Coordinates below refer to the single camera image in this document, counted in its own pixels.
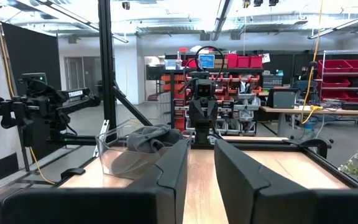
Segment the black curtain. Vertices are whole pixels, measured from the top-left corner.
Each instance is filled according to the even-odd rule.
[[[43,72],[48,85],[61,90],[59,51],[57,38],[14,25],[2,23],[11,62],[17,94],[24,95],[26,86],[19,83],[23,73]],[[41,159],[61,148],[61,144],[47,144],[49,125],[43,119],[35,119],[33,127],[34,154]]]

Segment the gray floor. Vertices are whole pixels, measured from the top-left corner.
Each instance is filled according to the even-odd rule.
[[[141,113],[143,113],[148,119],[150,119],[151,122],[158,123],[158,104],[143,103],[136,107]],[[97,135],[100,132],[100,128],[104,119],[103,107],[100,106],[97,108],[87,108],[81,111],[77,111],[76,113],[71,114],[70,117],[70,125],[78,132],[78,134]],[[125,124],[131,124],[139,127],[139,122],[136,121],[134,116],[125,107],[119,105],[117,107],[117,124],[121,124],[124,122]],[[267,124],[267,126],[271,127],[273,130],[277,130],[276,123]],[[292,130],[292,128],[288,125],[286,136],[289,137],[293,135],[296,139],[300,137],[302,133],[302,129]],[[259,124],[257,127],[257,136],[274,137],[274,134]],[[346,162],[358,150],[358,126],[356,126],[353,122],[344,121],[326,124],[320,136],[322,138],[331,138],[334,140],[333,148],[330,149],[328,152],[328,161],[330,161],[336,166]],[[69,151],[73,152],[42,168],[44,175],[48,179],[55,182],[60,180],[60,173],[62,173],[64,170],[72,167],[78,167],[80,164],[88,160],[93,154],[94,147],[83,146],[75,149],[75,146],[70,146],[68,149],[61,149],[61,151],[64,153]],[[42,180],[39,175],[34,174],[24,179]],[[0,189],[0,194],[8,188],[25,186],[28,186],[28,184],[9,185],[3,189]],[[31,187],[49,186],[35,184]]]

